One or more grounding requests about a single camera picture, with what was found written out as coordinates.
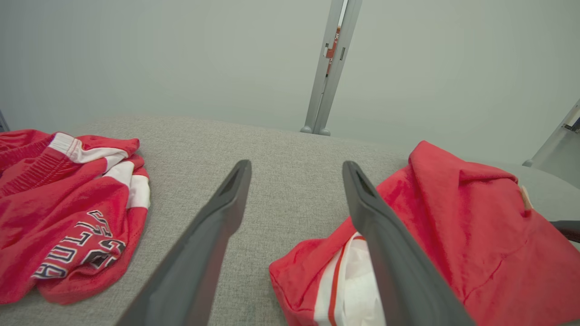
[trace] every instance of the red garment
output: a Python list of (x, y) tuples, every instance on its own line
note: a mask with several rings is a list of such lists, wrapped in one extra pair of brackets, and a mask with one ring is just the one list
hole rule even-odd
[[(409, 165), (377, 191), (478, 325), (559, 325), (580, 318), (580, 252), (537, 211), (525, 210), (515, 176), (422, 142)], [(337, 300), (336, 282), (335, 296), (320, 298), (321, 281), (337, 256), (340, 265), (355, 232), (348, 218), (327, 239), (301, 242), (270, 265), (289, 325), (316, 325), (317, 300)], [(340, 324), (334, 310), (327, 311), (324, 324)]]
[(116, 282), (149, 206), (139, 140), (0, 133), (0, 303), (74, 303)]

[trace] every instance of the folded clothing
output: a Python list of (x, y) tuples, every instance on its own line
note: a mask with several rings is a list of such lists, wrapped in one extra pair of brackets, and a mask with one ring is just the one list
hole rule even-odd
[[(580, 252), (526, 206), (517, 181), (422, 142), (376, 189), (478, 325), (579, 319)], [(273, 262), (270, 279), (289, 325), (382, 325), (371, 266), (347, 218)]]
[(147, 216), (138, 139), (0, 133), (0, 303), (35, 285), (63, 305), (127, 270)]

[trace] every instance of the textured gray fabric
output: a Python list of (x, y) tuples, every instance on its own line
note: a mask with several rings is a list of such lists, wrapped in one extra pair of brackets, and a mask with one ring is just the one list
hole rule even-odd
[[(356, 161), (376, 185), (408, 157), (388, 144), (191, 118), (117, 118), (73, 134), (141, 140), (139, 153), (151, 179), (141, 242), (126, 274), (103, 293), (59, 306), (33, 292), (0, 307), (3, 325), (115, 323), (229, 170), (246, 158), (253, 167), (247, 208), (227, 247), (210, 324), (283, 325), (268, 266), (299, 241), (327, 237), (347, 217), (342, 162)], [(570, 218), (579, 211), (580, 190), (541, 171), (501, 167), (520, 177), (547, 218)]]

